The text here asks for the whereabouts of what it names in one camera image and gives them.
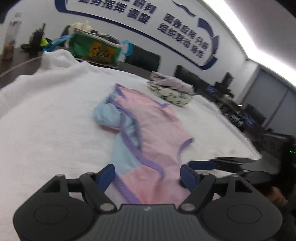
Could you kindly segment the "person's right hand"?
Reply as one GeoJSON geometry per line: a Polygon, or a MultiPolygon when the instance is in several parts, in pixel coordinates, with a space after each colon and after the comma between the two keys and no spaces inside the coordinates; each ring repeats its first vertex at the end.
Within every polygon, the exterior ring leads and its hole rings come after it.
{"type": "Polygon", "coordinates": [[[271,192],[267,194],[266,198],[277,207],[285,206],[287,204],[286,198],[277,187],[272,187],[271,192]]]}

